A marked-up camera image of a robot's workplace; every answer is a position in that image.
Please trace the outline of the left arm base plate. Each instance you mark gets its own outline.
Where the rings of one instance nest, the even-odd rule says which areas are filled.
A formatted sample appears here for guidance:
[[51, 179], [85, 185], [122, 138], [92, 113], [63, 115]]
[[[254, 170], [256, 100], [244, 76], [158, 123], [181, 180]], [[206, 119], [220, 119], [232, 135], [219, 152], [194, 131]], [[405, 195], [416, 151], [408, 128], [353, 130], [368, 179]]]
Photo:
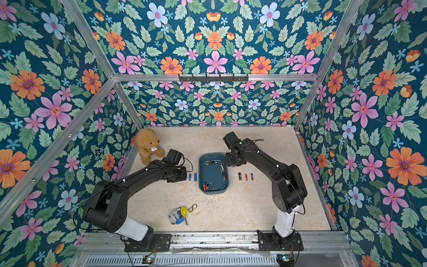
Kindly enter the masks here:
[[129, 239], [125, 241], [125, 252], [165, 252], [171, 245], [171, 234], [148, 234], [142, 241]]

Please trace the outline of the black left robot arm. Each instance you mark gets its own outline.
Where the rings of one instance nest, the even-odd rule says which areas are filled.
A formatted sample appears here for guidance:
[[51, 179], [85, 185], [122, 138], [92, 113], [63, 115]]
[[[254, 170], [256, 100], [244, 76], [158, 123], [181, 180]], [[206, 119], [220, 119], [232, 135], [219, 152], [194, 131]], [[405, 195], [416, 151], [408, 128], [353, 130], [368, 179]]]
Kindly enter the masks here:
[[185, 181], [186, 168], [180, 164], [183, 155], [166, 156], [151, 161], [145, 168], [115, 181], [100, 181], [87, 201], [83, 220], [109, 233], [134, 241], [145, 241], [153, 230], [128, 214], [128, 201], [145, 187], [165, 180], [169, 183]]

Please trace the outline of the teal plastic storage box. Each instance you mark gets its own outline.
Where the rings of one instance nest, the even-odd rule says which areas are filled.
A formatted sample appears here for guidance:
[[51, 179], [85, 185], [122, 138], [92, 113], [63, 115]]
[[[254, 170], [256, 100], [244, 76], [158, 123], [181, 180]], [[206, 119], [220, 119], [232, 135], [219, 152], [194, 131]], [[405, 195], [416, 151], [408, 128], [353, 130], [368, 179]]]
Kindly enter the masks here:
[[204, 154], [199, 158], [199, 189], [206, 195], [222, 194], [229, 185], [229, 173], [224, 153]]

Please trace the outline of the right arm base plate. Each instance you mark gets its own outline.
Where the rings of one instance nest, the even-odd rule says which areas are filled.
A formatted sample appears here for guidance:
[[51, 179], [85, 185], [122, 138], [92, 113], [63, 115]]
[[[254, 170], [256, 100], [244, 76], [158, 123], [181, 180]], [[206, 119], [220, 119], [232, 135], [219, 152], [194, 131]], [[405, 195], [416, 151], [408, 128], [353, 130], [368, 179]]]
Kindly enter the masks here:
[[263, 232], [258, 230], [258, 245], [260, 251], [303, 251], [301, 235], [293, 231], [287, 237], [281, 237], [277, 232]]

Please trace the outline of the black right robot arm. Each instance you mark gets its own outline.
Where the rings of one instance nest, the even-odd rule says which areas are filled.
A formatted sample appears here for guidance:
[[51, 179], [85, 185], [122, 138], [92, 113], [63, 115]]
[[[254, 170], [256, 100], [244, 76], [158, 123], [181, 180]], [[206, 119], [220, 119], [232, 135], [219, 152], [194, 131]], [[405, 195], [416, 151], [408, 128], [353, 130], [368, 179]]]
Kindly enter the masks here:
[[252, 164], [260, 170], [272, 185], [272, 200], [278, 208], [274, 233], [279, 238], [287, 238], [294, 232], [296, 214], [304, 206], [308, 192], [300, 169], [292, 164], [286, 165], [263, 152], [250, 139], [240, 140], [233, 133], [224, 137], [229, 152], [226, 153], [227, 166]]

